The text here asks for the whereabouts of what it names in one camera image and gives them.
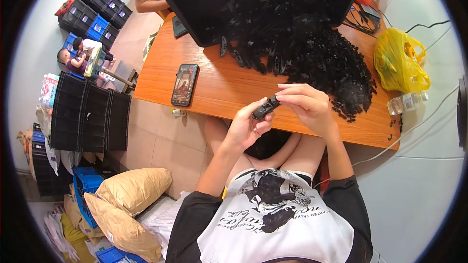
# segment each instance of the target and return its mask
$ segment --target small bottle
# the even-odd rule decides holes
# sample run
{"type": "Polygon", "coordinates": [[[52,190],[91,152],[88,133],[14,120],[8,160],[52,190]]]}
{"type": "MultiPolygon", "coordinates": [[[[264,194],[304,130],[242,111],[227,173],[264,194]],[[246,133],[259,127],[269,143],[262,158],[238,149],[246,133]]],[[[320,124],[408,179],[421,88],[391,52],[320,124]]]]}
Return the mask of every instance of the small bottle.
{"type": "Polygon", "coordinates": [[[187,113],[184,110],[172,108],[171,114],[174,115],[174,116],[182,116],[183,117],[187,113]]]}
{"type": "Polygon", "coordinates": [[[402,96],[389,100],[387,108],[390,115],[398,115],[403,112],[416,110],[420,103],[427,101],[429,96],[425,91],[412,91],[402,96]]]}

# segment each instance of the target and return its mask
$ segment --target purple shirt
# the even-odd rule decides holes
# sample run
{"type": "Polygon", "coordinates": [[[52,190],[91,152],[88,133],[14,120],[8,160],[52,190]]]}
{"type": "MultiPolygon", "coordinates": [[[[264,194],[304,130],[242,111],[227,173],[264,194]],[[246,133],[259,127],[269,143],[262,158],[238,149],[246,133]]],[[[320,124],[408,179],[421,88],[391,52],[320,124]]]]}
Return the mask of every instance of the purple shirt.
{"type": "Polygon", "coordinates": [[[72,64],[72,59],[76,60],[76,61],[80,61],[80,58],[79,57],[73,57],[73,58],[70,58],[70,60],[68,60],[67,64],[65,65],[71,72],[75,73],[75,74],[78,74],[78,75],[81,75],[83,76],[85,74],[85,70],[86,70],[86,65],[88,64],[88,62],[85,60],[83,61],[83,63],[81,64],[81,66],[79,68],[76,68],[73,66],[72,64]]]}

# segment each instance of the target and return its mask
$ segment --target wooden table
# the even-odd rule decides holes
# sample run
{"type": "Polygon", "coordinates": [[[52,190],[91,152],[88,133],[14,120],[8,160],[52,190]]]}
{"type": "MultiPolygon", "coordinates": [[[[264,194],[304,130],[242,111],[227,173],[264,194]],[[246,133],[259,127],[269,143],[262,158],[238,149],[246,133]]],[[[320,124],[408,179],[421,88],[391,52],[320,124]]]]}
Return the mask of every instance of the wooden table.
{"type": "MultiPolygon", "coordinates": [[[[189,34],[175,39],[172,30],[173,16],[174,13],[167,16],[149,50],[138,78],[134,94],[136,98],[172,106],[170,100],[179,66],[195,63],[199,65],[199,73],[191,105],[185,109],[232,119],[240,108],[264,96],[274,95],[278,91],[276,84],[286,82],[286,76],[276,77],[272,73],[262,75],[254,69],[239,67],[229,53],[221,58],[219,45],[201,48],[189,34]]],[[[381,29],[385,29],[382,20],[381,29]]],[[[357,114],[356,122],[347,123],[338,114],[333,114],[341,137],[347,142],[387,148],[400,137],[398,123],[390,127],[390,122],[393,119],[399,120],[400,116],[392,117],[387,110],[387,102],[398,96],[399,92],[385,91],[380,85],[373,65],[377,39],[345,25],[339,26],[338,31],[359,47],[359,52],[364,55],[364,61],[378,85],[377,95],[373,95],[370,109],[367,113],[357,114]]],[[[274,128],[315,135],[286,106],[277,108],[275,114],[274,128]]]]}

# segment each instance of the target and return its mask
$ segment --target white cable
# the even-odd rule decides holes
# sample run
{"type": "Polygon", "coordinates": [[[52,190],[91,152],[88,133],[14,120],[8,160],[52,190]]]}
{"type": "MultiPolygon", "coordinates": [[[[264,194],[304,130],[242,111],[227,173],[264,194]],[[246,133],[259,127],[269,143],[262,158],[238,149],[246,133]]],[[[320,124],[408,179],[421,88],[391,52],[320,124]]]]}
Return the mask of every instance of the white cable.
{"type": "MultiPolygon", "coordinates": [[[[402,138],[403,136],[405,136],[406,134],[410,133],[411,131],[413,131],[414,129],[418,128],[419,126],[423,125],[424,122],[426,122],[426,121],[429,120],[432,116],[434,116],[434,114],[436,114],[437,110],[439,110],[439,108],[442,106],[442,104],[445,102],[445,100],[447,100],[448,97],[449,97],[451,94],[453,94],[454,91],[456,91],[456,90],[458,89],[458,87],[459,87],[459,85],[457,85],[455,88],[453,88],[453,90],[451,90],[451,91],[448,93],[448,95],[446,95],[446,96],[444,97],[444,99],[442,100],[442,102],[437,106],[437,108],[435,109],[435,111],[432,112],[432,114],[430,114],[429,117],[427,117],[425,120],[423,120],[421,123],[419,123],[418,125],[416,125],[416,126],[414,126],[413,128],[411,128],[411,129],[408,130],[407,132],[403,133],[403,134],[400,136],[400,138],[398,138],[397,140],[395,140],[394,143],[392,143],[392,145],[390,145],[389,147],[387,147],[386,149],[384,149],[384,150],[383,150],[382,152],[380,152],[378,155],[373,156],[373,157],[371,157],[370,159],[367,159],[367,160],[364,160],[364,161],[358,161],[358,162],[354,163],[354,164],[351,165],[351,166],[354,167],[354,166],[357,165],[358,163],[362,163],[362,162],[366,162],[366,161],[371,161],[371,160],[376,159],[376,158],[378,158],[379,156],[383,155],[385,152],[387,152],[389,149],[391,149],[395,144],[397,144],[397,143],[401,140],[401,138],[402,138]]],[[[314,188],[317,187],[318,185],[320,185],[320,184],[326,182],[326,181],[329,181],[329,180],[330,180],[330,178],[321,181],[320,183],[318,183],[317,185],[315,185],[314,188]]]]}

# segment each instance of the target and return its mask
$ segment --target yellow plastic bag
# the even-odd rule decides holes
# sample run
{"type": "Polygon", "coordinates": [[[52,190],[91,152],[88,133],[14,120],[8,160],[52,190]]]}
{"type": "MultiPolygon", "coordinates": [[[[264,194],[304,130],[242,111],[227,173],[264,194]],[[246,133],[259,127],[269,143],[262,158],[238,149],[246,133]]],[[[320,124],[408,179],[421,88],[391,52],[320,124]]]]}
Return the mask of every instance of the yellow plastic bag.
{"type": "Polygon", "coordinates": [[[427,90],[430,79],[419,66],[426,55],[424,46],[406,32],[389,28],[377,39],[374,51],[374,66],[379,73],[382,87],[387,91],[427,90]],[[423,51],[417,54],[414,48],[423,51]]]}

